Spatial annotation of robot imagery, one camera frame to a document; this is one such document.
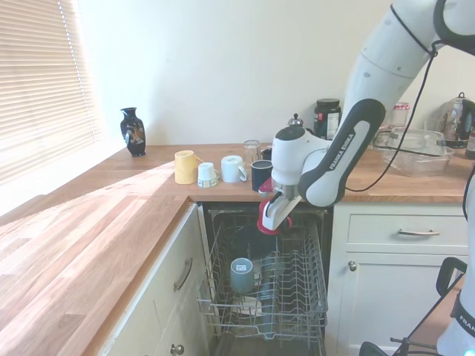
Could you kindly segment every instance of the yellow mug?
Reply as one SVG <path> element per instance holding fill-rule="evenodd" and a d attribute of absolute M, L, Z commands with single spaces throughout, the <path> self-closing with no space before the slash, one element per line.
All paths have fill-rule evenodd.
<path fill-rule="evenodd" d="M 198 161 L 193 151 L 180 151 L 175 154 L 175 182 L 192 184 L 198 181 Z"/>

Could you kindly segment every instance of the cabinet handle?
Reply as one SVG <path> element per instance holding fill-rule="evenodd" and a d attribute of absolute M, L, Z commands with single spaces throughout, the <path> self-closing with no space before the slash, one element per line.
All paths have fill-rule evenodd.
<path fill-rule="evenodd" d="M 420 237 L 431 237 L 439 236 L 440 232 L 429 230 L 428 232 L 415 232 L 415 231 L 404 231 L 401 228 L 398 230 L 399 235 L 409 235 L 409 236 L 420 236 Z"/>
<path fill-rule="evenodd" d="M 183 287 L 183 284 L 185 284 L 186 280 L 188 279 L 188 276 L 190 275 L 192 265 L 192 258 L 188 258 L 187 260 L 185 260 L 185 269 L 183 270 L 180 279 L 177 282 L 173 283 L 173 291 L 179 291 L 181 287 Z"/>
<path fill-rule="evenodd" d="M 172 355 L 182 355 L 185 352 L 183 345 L 171 345 L 170 354 Z"/>
<path fill-rule="evenodd" d="M 358 265 L 356 264 L 355 261 L 349 261 L 349 262 L 348 262 L 348 267 L 350 267 L 350 271 L 351 271 L 351 272 L 356 271 L 356 267 L 357 267 L 357 266 L 358 266 Z"/>

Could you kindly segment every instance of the open dishwasher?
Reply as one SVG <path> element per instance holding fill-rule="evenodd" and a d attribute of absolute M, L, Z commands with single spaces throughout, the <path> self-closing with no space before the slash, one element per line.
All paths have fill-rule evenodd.
<path fill-rule="evenodd" d="M 216 336 L 213 355 L 325 355 L 325 244 L 319 235 L 331 230 L 331 224 L 324 228 L 329 214 L 296 208 L 291 229 L 266 237 L 272 250 L 265 256 L 256 258 L 255 244 L 248 244 L 238 257 L 252 261 L 255 287 L 240 294 L 230 286 L 233 236 L 256 224 L 258 204 L 208 204 L 204 211 L 210 252 L 197 301 Z M 330 236 L 325 240 L 330 246 Z"/>

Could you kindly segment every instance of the window blind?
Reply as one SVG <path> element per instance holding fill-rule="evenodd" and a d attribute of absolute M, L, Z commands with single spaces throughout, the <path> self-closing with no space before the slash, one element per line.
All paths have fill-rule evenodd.
<path fill-rule="evenodd" d="M 101 133 L 74 0 L 0 0 L 0 185 Z"/>

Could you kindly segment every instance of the vase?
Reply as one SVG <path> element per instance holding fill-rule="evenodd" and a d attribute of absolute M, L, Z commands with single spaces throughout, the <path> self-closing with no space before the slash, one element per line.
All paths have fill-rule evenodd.
<path fill-rule="evenodd" d="M 120 123 L 120 130 L 127 149 L 133 157 L 145 155 L 145 128 L 142 120 L 135 114 L 136 109 L 120 109 L 124 114 L 124 120 Z"/>

